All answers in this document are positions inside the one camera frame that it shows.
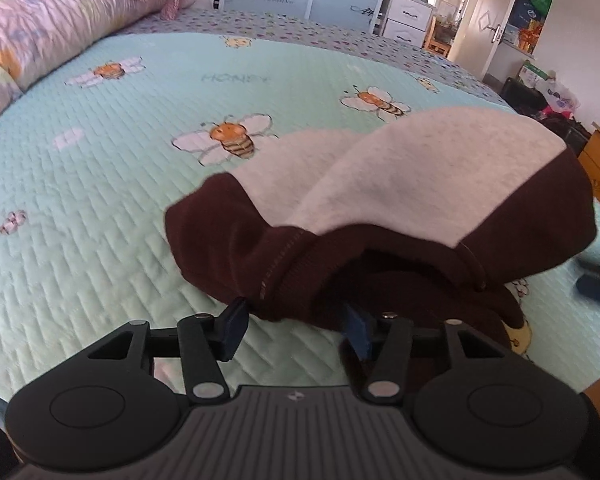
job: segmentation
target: beige and maroon sweatshirt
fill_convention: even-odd
[[[505,283],[596,234],[592,190],[565,143],[488,108],[414,113],[371,134],[269,142],[167,209],[184,278],[263,319],[339,329],[345,301],[416,326],[459,318],[504,345],[523,317]]]

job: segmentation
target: white drawer cabinet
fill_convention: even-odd
[[[422,47],[425,32],[424,30],[419,30],[418,28],[410,27],[409,25],[403,25],[402,23],[394,22],[393,20],[387,20],[383,36],[412,46]]]
[[[427,30],[432,7],[419,0],[392,0],[388,18],[418,30]]]

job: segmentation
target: door handle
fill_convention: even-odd
[[[501,27],[500,23],[498,25],[496,25],[495,27],[487,27],[489,30],[493,31],[493,38],[491,38],[491,43],[495,43],[497,41],[496,38],[498,37],[500,27]]]

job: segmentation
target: open door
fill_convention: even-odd
[[[514,2],[515,0],[469,0],[449,51],[449,60],[458,63],[482,81]]]

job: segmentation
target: pillow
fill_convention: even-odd
[[[38,79],[166,0],[0,0],[0,113]]]

